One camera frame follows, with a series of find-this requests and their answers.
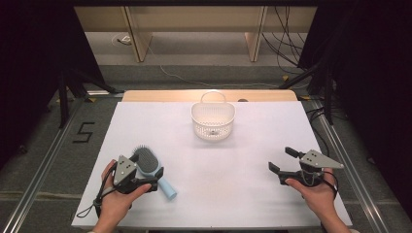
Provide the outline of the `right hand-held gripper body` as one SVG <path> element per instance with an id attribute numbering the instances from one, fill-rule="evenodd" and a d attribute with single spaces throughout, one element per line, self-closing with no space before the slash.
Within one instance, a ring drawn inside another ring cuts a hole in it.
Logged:
<path id="1" fill-rule="evenodd" d="M 280 184 L 287 184 L 287 179 L 294 179 L 307 187 L 319 185 L 324 179 L 324 169 L 343 169 L 344 165 L 316 150 L 304 152 L 299 159 L 300 169 L 296 172 L 280 171 L 278 178 Z"/>

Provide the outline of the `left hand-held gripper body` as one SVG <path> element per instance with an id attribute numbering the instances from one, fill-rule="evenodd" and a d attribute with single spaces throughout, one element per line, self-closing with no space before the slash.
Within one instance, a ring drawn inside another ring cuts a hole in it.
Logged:
<path id="1" fill-rule="evenodd" d="M 114 174 L 114 188 L 116 191 L 122 194 L 129 194 L 136 190 L 138 187 L 149 184 L 151 188 L 149 192 L 157 191 L 157 182 L 159 180 L 159 174 L 149 178 L 137 178 L 137 163 L 125 156 L 121 155 L 116 163 L 116 169 Z"/>

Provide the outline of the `light blue hairbrush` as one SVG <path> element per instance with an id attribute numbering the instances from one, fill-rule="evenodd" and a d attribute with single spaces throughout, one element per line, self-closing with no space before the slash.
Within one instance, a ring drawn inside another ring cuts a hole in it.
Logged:
<path id="1" fill-rule="evenodd" d="M 160 161 L 148 147 L 140 146 L 135 148 L 131 159 L 133 158 L 137 158 L 137 168 L 146 178 L 154 177 L 155 174 L 161 169 Z M 168 200 L 173 200 L 177 196 L 176 190 L 164 177 L 159 178 L 157 183 Z"/>

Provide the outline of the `white plastic basket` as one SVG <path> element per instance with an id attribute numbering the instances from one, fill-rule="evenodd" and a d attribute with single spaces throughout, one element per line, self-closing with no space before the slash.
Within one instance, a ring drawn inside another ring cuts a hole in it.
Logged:
<path id="1" fill-rule="evenodd" d="M 206 102 L 209 94 L 219 94 L 221 99 Z M 223 93 L 212 89 L 205 92 L 200 101 L 190 109 L 193 130 L 197 137 L 208 142 L 219 142 L 226 139 L 233 130 L 236 115 L 235 106 L 228 103 Z"/>

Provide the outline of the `person's right hand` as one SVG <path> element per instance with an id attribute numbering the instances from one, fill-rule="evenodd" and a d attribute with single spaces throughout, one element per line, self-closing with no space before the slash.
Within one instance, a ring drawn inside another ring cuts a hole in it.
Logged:
<path id="1" fill-rule="evenodd" d="M 294 179 L 287 179 L 286 183 L 297 190 L 304 198 L 309 209 L 321 220 L 327 216 L 338 216 L 334 207 L 335 194 L 331 186 L 334 185 L 334 176 L 330 168 L 324 169 L 326 180 L 314 187 L 307 187 Z"/>

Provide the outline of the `person's left hand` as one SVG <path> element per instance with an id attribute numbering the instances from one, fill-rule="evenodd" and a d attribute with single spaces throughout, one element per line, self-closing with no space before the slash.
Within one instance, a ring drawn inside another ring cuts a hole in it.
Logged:
<path id="1" fill-rule="evenodd" d="M 143 184 L 129 194 L 113 191 L 107 194 L 102 201 L 101 214 L 97 224 L 117 226 L 126 216 L 132 202 L 146 193 L 152 186 Z"/>

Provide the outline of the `black tripod stand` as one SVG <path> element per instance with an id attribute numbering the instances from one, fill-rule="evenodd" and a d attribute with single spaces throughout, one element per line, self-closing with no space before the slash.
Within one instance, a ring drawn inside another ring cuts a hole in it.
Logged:
<path id="1" fill-rule="evenodd" d="M 290 81 L 281 84 L 279 89 L 288 89 L 308 77 L 312 78 L 307 87 L 308 93 L 310 95 L 318 95 L 321 92 L 324 94 L 324 113 L 326 120 L 330 125 L 333 125 L 331 117 L 332 74 L 329 67 L 322 61 L 319 61 Z"/>
<path id="2" fill-rule="evenodd" d="M 67 90 L 70 90 L 76 98 L 85 98 L 87 96 L 87 91 L 84 87 L 84 83 L 92 83 L 93 85 L 106 90 L 110 94 L 123 93 L 123 90 L 109 86 L 104 81 L 99 81 L 93 76 L 78 69 L 63 70 L 57 79 L 60 106 L 60 128 L 65 126 L 70 116 Z"/>

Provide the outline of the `black curtain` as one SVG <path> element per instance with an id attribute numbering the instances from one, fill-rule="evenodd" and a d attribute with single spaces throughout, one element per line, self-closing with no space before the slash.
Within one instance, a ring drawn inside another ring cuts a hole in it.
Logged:
<path id="1" fill-rule="evenodd" d="M 64 80 L 103 83 L 75 7 L 82 0 L 0 0 L 0 169 Z"/>
<path id="2" fill-rule="evenodd" d="M 313 0 L 302 63 L 331 36 L 336 91 L 369 155 L 412 220 L 412 0 Z"/>

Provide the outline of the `metal floor rail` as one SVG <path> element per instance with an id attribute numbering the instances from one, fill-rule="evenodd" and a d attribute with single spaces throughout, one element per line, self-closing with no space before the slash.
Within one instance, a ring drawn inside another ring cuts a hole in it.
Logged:
<path id="1" fill-rule="evenodd" d="M 335 125 L 326 119 L 326 108 L 320 100 L 310 101 L 307 107 L 311 109 L 309 119 L 321 142 L 321 148 L 345 165 L 345 170 L 338 173 L 342 179 L 339 193 L 343 196 L 343 203 L 349 210 L 355 228 L 361 233 L 389 233 L 388 224 L 384 221 L 372 192 L 367 189 L 361 172 L 357 170 L 356 161 L 351 157 Z"/>
<path id="2" fill-rule="evenodd" d="M 36 196 L 43 185 L 48 172 L 50 171 L 60 149 L 67 137 L 67 133 L 70 130 L 72 122 L 79 108 L 83 105 L 83 99 L 76 99 L 69 112 L 70 116 L 66 121 L 57 129 L 53 140 L 48 148 L 48 151 L 43 156 L 41 163 L 36 168 L 36 173 L 31 177 L 28 187 L 22 192 L 21 195 L 17 195 L 18 202 L 10 214 L 10 217 L 5 223 L 3 228 L 0 228 L 0 233 L 18 233 L 22 224 L 24 223 Z"/>

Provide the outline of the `light wooden desk frame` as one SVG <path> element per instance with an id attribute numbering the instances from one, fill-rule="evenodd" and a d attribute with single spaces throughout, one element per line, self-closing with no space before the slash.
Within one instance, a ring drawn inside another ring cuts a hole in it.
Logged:
<path id="1" fill-rule="evenodd" d="M 307 33 L 315 7 L 77 7 L 85 32 L 127 32 L 142 62 L 155 32 L 239 32 L 250 60 L 258 60 L 264 32 Z"/>

